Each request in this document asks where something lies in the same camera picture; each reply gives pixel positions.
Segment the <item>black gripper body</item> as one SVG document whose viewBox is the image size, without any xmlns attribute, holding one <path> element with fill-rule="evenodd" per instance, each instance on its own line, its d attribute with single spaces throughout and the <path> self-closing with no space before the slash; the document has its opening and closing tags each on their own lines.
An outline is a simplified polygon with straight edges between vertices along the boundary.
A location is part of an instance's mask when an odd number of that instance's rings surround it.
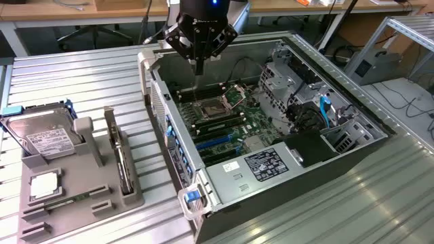
<svg viewBox="0 0 434 244">
<path fill-rule="evenodd" d="M 195 46 L 199 57 L 200 37 L 208 27 L 216 27 L 217 33 L 228 25 L 229 1 L 180 1 L 179 28 Z"/>
</svg>

